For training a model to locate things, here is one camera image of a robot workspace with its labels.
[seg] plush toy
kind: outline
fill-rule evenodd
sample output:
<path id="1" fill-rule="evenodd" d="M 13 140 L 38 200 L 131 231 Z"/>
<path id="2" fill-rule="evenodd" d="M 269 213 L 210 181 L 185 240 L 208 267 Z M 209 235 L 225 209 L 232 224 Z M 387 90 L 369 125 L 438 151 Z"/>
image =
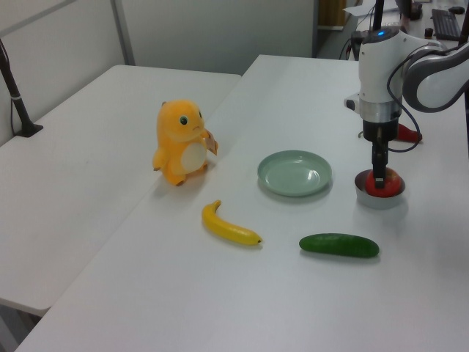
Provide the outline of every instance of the plush toy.
<path id="1" fill-rule="evenodd" d="M 190 100 L 163 103 L 157 118 L 158 148 L 153 169 L 161 169 L 172 185 L 180 186 L 186 175 L 207 168 L 207 149 L 217 154 L 218 143 L 205 129 L 199 107 Z"/>

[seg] green plate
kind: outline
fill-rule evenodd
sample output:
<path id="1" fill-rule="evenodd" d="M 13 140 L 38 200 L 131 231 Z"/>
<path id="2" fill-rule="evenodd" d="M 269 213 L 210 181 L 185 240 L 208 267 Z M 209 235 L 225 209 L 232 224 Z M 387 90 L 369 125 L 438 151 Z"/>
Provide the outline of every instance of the green plate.
<path id="1" fill-rule="evenodd" d="M 274 193 L 302 197 L 323 190 L 332 178 L 332 169 L 319 155 L 285 150 L 266 157 L 257 175 L 260 183 Z"/>

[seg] cucumber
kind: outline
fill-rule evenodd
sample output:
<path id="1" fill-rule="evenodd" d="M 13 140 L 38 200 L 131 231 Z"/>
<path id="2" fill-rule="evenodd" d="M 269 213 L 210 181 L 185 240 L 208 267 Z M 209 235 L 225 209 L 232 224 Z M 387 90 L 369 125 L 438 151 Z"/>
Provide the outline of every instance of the cucumber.
<path id="1" fill-rule="evenodd" d="M 358 258 L 372 258 L 380 253 L 380 247 L 372 240 L 342 233 L 320 233 L 306 236 L 300 240 L 300 247 L 308 252 Z"/>

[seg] red apple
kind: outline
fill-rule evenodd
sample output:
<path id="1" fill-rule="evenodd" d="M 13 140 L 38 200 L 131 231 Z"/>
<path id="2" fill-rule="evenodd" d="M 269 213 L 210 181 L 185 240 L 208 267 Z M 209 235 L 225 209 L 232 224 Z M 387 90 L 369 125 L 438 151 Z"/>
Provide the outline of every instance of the red apple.
<path id="1" fill-rule="evenodd" d="M 392 169 L 386 168 L 386 179 L 384 180 L 384 188 L 374 187 L 373 171 L 370 171 L 366 177 L 365 190 L 370 196 L 388 198 L 399 193 L 401 189 L 401 177 Z"/>

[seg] banana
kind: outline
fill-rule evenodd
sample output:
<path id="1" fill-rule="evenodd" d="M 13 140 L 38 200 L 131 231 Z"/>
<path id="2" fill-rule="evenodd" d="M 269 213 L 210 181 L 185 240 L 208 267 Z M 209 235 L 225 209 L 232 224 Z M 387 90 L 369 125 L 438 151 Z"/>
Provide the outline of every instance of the banana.
<path id="1" fill-rule="evenodd" d="M 260 238 L 254 231 L 230 224 L 229 222 L 220 219 L 218 215 L 216 215 L 216 211 L 220 205 L 221 201 L 216 200 L 214 203 L 204 206 L 204 209 L 202 210 L 202 221 L 207 229 L 223 238 L 226 238 L 227 240 L 249 246 L 262 242 L 262 238 Z"/>

